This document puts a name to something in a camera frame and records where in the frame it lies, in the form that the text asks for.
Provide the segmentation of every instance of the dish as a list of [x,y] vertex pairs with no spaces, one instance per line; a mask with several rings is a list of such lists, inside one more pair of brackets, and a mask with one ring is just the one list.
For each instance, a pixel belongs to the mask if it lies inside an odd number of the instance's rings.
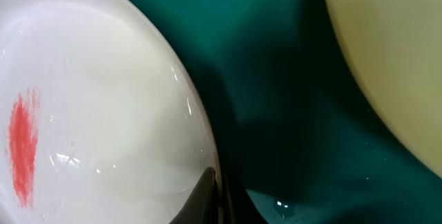
[[213,136],[128,0],[0,0],[0,223],[168,223]]
[[439,0],[327,0],[340,47],[392,133],[442,176]]

